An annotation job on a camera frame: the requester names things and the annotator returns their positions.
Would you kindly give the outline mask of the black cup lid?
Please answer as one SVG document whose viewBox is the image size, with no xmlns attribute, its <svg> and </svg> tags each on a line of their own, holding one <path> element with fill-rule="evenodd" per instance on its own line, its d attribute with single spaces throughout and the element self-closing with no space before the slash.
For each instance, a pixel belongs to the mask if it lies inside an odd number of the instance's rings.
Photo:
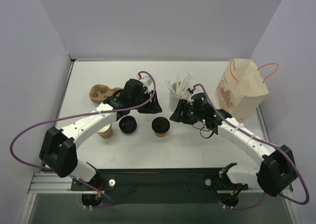
<svg viewBox="0 0 316 224">
<path fill-rule="evenodd" d="M 164 133 L 168 132 L 169 129 L 170 129 L 170 122 L 165 117 L 162 117 L 162 116 L 156 117 L 152 121 L 152 130 L 155 133 L 164 134 Z"/>
</svg>

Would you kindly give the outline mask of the single brown paper cup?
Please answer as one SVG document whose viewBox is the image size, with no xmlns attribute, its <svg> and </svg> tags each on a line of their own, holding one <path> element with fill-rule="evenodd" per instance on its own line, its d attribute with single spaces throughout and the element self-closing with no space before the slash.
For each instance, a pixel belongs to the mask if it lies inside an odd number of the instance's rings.
<svg viewBox="0 0 316 224">
<path fill-rule="evenodd" d="M 157 137 L 162 138 L 162 137 L 166 136 L 167 131 L 155 131 L 154 133 Z"/>
</svg>

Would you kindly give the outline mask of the stack of brown paper cups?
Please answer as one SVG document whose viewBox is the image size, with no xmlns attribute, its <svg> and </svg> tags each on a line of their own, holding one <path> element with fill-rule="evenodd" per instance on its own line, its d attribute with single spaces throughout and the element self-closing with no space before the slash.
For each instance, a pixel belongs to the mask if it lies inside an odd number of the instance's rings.
<svg viewBox="0 0 316 224">
<path fill-rule="evenodd" d="M 103 138 L 108 139 L 113 135 L 113 127 L 112 124 L 108 124 L 97 131 L 97 134 Z"/>
</svg>

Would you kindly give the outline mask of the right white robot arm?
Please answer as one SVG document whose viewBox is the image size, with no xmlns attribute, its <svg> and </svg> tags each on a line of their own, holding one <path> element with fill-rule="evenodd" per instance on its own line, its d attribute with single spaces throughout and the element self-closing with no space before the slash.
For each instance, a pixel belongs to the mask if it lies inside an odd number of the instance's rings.
<svg viewBox="0 0 316 224">
<path fill-rule="evenodd" d="M 235 184 L 260 187 L 266 194 L 276 197 L 287 188 L 297 175 L 290 162 L 293 153 L 286 145 L 274 149 L 264 144 L 260 137 L 247 130 L 242 123 L 223 109 L 215 111 L 204 93 L 193 95 L 193 100 L 179 100 L 170 120 L 194 125 L 201 122 L 207 129 L 219 135 L 245 152 L 257 164 L 257 168 L 233 162 L 219 172 L 219 184 L 231 188 Z"/>
</svg>

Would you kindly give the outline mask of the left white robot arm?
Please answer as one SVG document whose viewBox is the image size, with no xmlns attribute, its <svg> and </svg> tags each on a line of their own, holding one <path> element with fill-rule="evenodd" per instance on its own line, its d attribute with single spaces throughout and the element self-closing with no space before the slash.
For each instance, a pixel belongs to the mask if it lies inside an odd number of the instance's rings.
<svg viewBox="0 0 316 224">
<path fill-rule="evenodd" d="M 59 177 L 72 176 L 81 179 L 89 190 L 97 189 L 100 177 L 92 165 L 78 160 L 77 149 L 98 130 L 128 115 L 131 110 L 160 113 L 162 109 L 155 91 L 150 90 L 150 86 L 155 84 L 149 76 L 130 79 L 123 90 L 107 98 L 92 113 L 61 129 L 51 127 L 45 134 L 40 160 Z"/>
</svg>

